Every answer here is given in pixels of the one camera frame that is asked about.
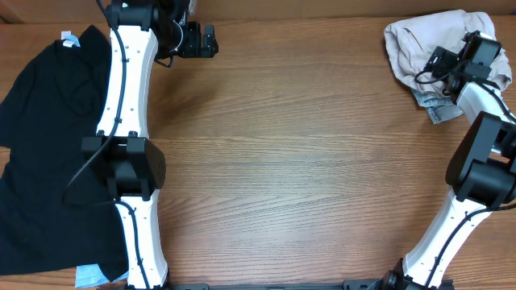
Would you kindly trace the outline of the beige shorts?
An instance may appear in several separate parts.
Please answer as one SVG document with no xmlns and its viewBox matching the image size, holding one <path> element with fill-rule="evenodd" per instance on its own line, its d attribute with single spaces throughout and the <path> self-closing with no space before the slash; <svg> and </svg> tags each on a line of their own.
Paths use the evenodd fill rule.
<svg viewBox="0 0 516 290">
<path fill-rule="evenodd" d="M 493 21 L 485 12 L 450 10 L 391 23 L 384 29 L 384 37 L 394 76 L 419 93 L 442 97 L 442 81 L 419 85 L 414 77 L 436 47 L 457 53 L 464 46 L 465 34 L 474 31 L 495 36 Z"/>
</svg>

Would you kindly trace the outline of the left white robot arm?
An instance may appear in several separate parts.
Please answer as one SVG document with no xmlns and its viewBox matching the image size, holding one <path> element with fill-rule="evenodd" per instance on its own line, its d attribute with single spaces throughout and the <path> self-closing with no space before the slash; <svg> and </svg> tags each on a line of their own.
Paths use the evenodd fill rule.
<svg viewBox="0 0 516 290">
<path fill-rule="evenodd" d="M 166 162 L 149 138 L 148 94 L 154 64 L 170 68 L 176 56 L 218 53 L 214 27 L 188 20 L 194 7 L 193 0 L 176 0 L 113 1 L 101 8 L 110 27 L 110 75 L 96 133 L 81 149 L 122 223 L 127 289 L 171 287 L 158 221 Z"/>
</svg>

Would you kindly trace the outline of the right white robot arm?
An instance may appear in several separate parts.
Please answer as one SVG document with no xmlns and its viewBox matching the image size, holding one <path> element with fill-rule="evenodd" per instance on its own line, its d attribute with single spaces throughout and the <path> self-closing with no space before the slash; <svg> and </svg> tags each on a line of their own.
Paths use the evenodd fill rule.
<svg viewBox="0 0 516 290">
<path fill-rule="evenodd" d="M 437 47 L 424 72 L 442 81 L 471 126 L 447 167 L 443 206 L 417 246 L 375 289 L 438 289 L 469 235 L 496 211 L 515 207 L 515 117 L 488 76 L 497 41 L 469 40 L 459 53 Z"/>
</svg>

